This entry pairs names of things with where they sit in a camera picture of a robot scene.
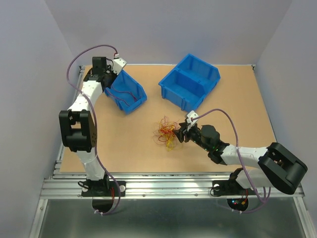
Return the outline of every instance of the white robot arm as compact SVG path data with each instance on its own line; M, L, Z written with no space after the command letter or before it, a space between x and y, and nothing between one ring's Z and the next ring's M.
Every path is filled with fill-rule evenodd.
M192 140L208 151L208 157L216 164L241 165L237 147L221 141L212 125L198 128L197 121L194 111L188 113L185 122L179 124L180 129L174 131L178 140ZM275 187L283 193L294 194L307 172L307 166L279 143L262 148L239 147L239 152L245 166L256 168L248 171L255 187ZM233 172L229 180L213 181L213 184L219 185L214 191L219 196L251 188L243 169Z
M92 105L106 88L111 87L126 66L126 61L118 55L110 60L112 65L107 64L107 60L109 59L106 57L93 57L93 67L84 78L81 90ZM97 131L90 113L91 108L83 94L77 96L67 111L59 113L59 122L64 146L78 155L85 167L87 179L94 181L103 179L105 171L96 157L94 147L97 142Z

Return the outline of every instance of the white wall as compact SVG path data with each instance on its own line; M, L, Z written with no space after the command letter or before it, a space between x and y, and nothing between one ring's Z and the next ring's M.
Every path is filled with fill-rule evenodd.
M303 160L305 202L317 226L317 1L293 0L256 66L276 138Z
M53 170L72 54L43 0L2 2L0 22L0 237L22 238Z
M260 57L291 0L46 2L73 54L108 43L129 63L178 63L193 53L211 63L250 64ZM91 55L83 59L90 63Z

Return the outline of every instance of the wooden table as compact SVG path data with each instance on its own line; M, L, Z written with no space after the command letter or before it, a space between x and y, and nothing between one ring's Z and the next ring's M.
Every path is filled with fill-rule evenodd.
M153 140L153 131L164 116L183 122L186 112L162 99L158 82L172 65L128 65L125 71L144 88L148 100L130 115L125 115L105 94L95 104L98 119L98 154L110 172L229 172L239 166L213 163L207 152L193 142L183 143L181 149L167 151ZM274 135L252 70L249 65L217 66L220 82L196 110L201 115L221 108L232 117L240 146L262 147L273 142ZM220 112L199 119L198 125L211 124L220 139L231 144L235 137L230 122ZM66 148L61 172L84 172L75 153Z

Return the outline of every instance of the blue plastic bin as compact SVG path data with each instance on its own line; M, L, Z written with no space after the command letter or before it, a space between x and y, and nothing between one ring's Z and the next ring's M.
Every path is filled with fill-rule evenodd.
M126 114L133 112L147 100L142 86L124 70L115 79L111 88L105 89L105 94L111 97Z
M190 112L199 107L219 80L216 67L188 54L159 85L163 98Z

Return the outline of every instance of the metal floor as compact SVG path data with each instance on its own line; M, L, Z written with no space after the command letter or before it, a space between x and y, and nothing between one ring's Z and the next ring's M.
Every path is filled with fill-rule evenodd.
M237 214L226 199L122 200L111 216L94 214L89 199L49 200L41 238L301 238L294 199L272 198L260 211ZM250 199L250 208L256 207Z

